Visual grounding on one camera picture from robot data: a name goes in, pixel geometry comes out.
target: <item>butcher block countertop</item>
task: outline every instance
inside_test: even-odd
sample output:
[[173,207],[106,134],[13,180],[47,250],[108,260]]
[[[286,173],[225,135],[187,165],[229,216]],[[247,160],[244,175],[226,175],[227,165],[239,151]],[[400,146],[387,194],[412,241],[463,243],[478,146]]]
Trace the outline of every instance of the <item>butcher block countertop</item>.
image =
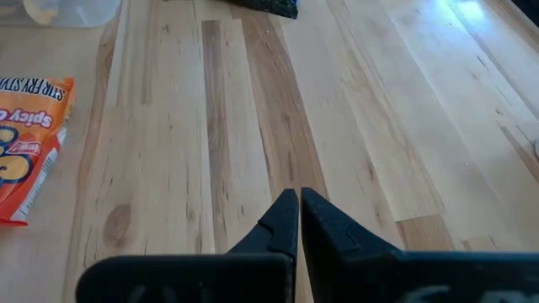
[[539,250],[538,33],[505,0],[125,0],[103,28],[2,28],[0,75],[75,77],[77,101],[29,226],[0,229],[0,301],[224,253],[302,186],[402,249]]

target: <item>snack package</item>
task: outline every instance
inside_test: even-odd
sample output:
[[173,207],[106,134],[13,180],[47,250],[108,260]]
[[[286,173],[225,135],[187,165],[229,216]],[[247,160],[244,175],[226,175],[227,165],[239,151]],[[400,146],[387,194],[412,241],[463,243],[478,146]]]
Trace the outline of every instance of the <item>snack package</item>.
[[66,137],[71,78],[0,77],[0,226],[26,216]]

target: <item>black object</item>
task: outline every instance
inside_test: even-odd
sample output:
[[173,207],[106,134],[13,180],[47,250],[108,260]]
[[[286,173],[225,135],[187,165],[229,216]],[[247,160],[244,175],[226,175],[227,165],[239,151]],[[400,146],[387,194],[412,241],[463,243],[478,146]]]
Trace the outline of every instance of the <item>black object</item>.
[[231,0],[231,2],[287,18],[297,18],[298,0]]
[[302,239],[318,302],[537,302],[539,256],[402,252],[312,189],[302,190]]
[[230,252],[117,257],[80,279],[78,303],[293,302],[299,204],[285,190]]
[[539,26],[539,0],[512,0],[526,16]]
[[[97,263],[77,302],[293,302],[297,216],[287,189],[225,255]],[[402,252],[312,189],[302,190],[302,238],[317,303],[539,301],[536,254]]]

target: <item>clear plastic container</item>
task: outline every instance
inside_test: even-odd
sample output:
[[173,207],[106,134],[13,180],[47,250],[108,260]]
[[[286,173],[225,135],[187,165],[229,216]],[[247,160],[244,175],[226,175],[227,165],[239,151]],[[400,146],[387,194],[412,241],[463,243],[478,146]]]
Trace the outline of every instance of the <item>clear plastic container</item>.
[[106,24],[121,0],[0,0],[0,25],[91,28]]

